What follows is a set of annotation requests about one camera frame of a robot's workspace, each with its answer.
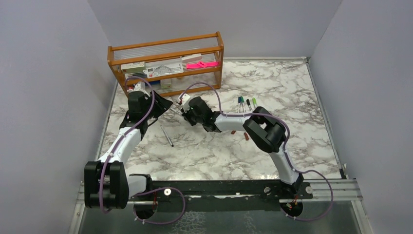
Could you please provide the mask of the light green pen cap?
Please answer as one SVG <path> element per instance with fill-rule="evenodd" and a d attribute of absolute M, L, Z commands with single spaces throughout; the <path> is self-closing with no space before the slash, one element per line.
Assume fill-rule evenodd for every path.
<path fill-rule="evenodd" d="M 257 107 L 257 102 L 256 102 L 256 99 L 255 99 L 255 98 L 253 98 L 253 99 L 252 99 L 252 102 L 253 102 L 253 106 L 254 106 L 254 108 L 256 108 L 256 107 Z"/>

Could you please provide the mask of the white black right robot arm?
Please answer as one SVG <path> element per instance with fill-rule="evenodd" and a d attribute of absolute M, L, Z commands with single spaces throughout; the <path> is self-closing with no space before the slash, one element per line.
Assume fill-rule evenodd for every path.
<path fill-rule="evenodd" d="M 201 124 L 207 132 L 246 132 L 255 145 L 269 154 L 281 180 L 281 192 L 286 198 L 300 193 L 303 176 L 297 172 L 286 152 L 287 127 L 265 108 L 257 107 L 246 114 L 222 114 L 212 111 L 200 97 L 179 96 L 182 116 L 190 125 Z"/>

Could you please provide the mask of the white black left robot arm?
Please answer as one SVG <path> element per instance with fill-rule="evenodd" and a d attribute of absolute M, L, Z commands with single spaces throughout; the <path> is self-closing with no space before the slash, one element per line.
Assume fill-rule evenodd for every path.
<path fill-rule="evenodd" d="M 151 198 L 153 187 L 147 175 L 127 176 L 125 163 L 145 135 L 148 120 L 158 119 L 173 102 L 155 91 L 147 94 L 133 91 L 129 94 L 128 110 L 119 126 L 119 133 L 109 150 L 97 161 L 84 167 L 84 204 L 104 213 L 124 209 L 131 196 L 141 200 Z"/>

